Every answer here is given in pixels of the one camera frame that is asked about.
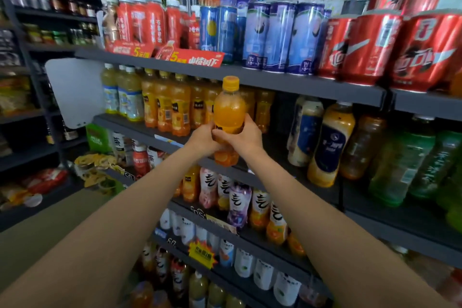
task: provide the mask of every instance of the purple bottle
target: purple bottle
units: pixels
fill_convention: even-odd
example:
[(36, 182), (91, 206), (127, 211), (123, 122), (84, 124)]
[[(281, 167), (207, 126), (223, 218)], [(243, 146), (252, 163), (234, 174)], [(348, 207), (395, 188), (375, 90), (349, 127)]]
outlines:
[(247, 211), (252, 199), (252, 189), (246, 184), (235, 182), (230, 191), (228, 223), (242, 228), (247, 222)]

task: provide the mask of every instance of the blue can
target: blue can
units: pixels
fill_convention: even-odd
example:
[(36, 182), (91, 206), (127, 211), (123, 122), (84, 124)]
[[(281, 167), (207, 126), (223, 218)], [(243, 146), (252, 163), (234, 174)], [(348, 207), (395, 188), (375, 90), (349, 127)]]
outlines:
[(303, 2), (297, 5), (289, 49), (287, 73), (294, 75), (313, 74), (317, 43), (323, 19), (323, 4)]
[(224, 52), (223, 62), (232, 63), (234, 53), (234, 29), (236, 27), (237, 9), (231, 6), (218, 8), (217, 51)]
[(241, 61), (247, 17), (239, 16), (239, 11), (237, 13), (236, 28), (234, 29), (234, 61)]
[(270, 4), (262, 1), (250, 1), (245, 24), (242, 66), (257, 70), (263, 67), (265, 41), (269, 29)]
[(199, 44), (201, 50), (217, 50), (217, 20), (217, 7), (200, 7)]
[(289, 1), (271, 3), (269, 30), (263, 57), (263, 69), (265, 71), (284, 73), (286, 70), (294, 16), (294, 3)]

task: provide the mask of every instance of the hand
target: hand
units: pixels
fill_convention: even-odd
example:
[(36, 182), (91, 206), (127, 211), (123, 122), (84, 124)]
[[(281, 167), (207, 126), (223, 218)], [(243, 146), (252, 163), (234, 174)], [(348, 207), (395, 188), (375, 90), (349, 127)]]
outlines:
[(244, 129), (239, 134), (228, 134), (220, 129), (212, 130), (212, 134), (228, 142), (240, 156), (246, 159), (249, 154), (264, 151), (262, 131), (257, 127), (249, 114), (245, 114)]
[(213, 122), (201, 125), (193, 131), (188, 142), (184, 145), (184, 147), (193, 150), (197, 154), (198, 160), (210, 156), (221, 148), (221, 145), (212, 139), (212, 129), (214, 127), (215, 123)]

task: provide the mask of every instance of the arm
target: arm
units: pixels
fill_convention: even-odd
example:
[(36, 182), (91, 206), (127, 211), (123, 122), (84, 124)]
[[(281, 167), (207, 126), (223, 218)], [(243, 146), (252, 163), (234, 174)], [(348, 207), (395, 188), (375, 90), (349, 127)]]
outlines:
[(242, 133), (212, 133), (229, 142), (263, 182), (342, 308), (450, 307), (382, 242), (272, 160), (248, 115)]
[(115, 307), (118, 293), (188, 169), (219, 148), (212, 124), (93, 213), (0, 296), (0, 307)]

